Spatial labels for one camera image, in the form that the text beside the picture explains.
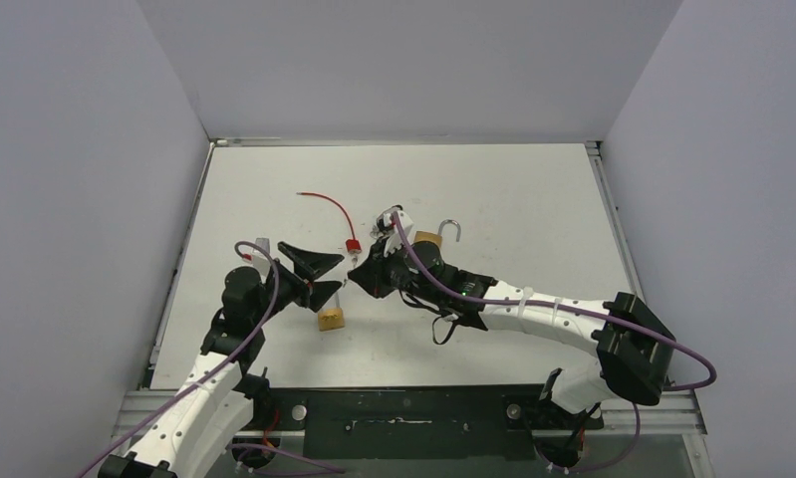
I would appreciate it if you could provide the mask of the red cable lock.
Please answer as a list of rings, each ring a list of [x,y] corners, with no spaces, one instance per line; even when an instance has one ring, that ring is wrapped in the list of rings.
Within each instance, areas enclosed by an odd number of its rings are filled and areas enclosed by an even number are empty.
[[[330,196],[328,196],[326,194],[318,193],[318,192],[312,192],[312,191],[297,191],[296,195],[304,196],[304,197],[318,198],[318,199],[321,199],[321,200],[328,201],[329,203],[331,203],[334,206],[336,206],[338,208],[338,210],[341,212],[345,222],[347,223],[348,238],[345,240],[346,252],[348,254],[352,255],[352,256],[357,256],[357,255],[359,255],[362,252],[362,245],[361,245],[360,240],[357,237],[356,228],[355,228],[354,222],[351,219],[351,216],[348,213],[347,209],[339,201],[337,201],[336,199],[334,199],[334,198],[332,198],[332,197],[330,197]]]

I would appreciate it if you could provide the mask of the brass padlock long shackle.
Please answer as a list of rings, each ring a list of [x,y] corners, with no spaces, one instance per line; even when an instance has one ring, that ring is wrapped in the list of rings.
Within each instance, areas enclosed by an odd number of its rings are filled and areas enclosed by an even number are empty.
[[[346,325],[342,307],[338,304],[323,307],[317,313],[317,324],[320,332],[342,329]]]

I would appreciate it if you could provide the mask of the brass padlock short shackle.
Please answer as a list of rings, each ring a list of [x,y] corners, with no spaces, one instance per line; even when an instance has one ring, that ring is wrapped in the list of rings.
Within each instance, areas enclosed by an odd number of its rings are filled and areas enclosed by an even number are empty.
[[[434,232],[417,230],[414,234],[412,244],[431,243],[441,248],[445,242],[445,230],[447,228],[454,230],[453,242],[459,243],[462,236],[462,226],[458,221],[447,218],[438,224],[437,230]]]

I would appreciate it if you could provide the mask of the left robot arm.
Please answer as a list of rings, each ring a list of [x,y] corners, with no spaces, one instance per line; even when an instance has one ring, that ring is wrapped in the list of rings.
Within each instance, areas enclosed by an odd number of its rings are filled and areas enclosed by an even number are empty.
[[[312,312],[338,292],[323,277],[344,260],[279,242],[284,266],[257,244],[239,241],[241,266],[224,278],[221,306],[177,393],[137,424],[119,444],[141,432],[127,451],[111,450],[100,477],[203,477],[243,427],[264,426],[275,412],[269,380],[250,373],[263,345],[265,324],[286,307]]]

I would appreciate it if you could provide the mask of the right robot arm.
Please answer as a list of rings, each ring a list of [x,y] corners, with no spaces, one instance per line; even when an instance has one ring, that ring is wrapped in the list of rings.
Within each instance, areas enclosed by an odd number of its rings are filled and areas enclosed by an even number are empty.
[[[550,340],[591,356],[579,368],[557,368],[538,400],[541,419],[561,427],[577,413],[610,398],[657,405],[666,383],[673,337],[638,296],[578,301],[535,293],[445,263],[437,245],[419,242],[410,252],[377,242],[349,278],[374,298],[400,292],[429,303],[456,325],[508,331]]]

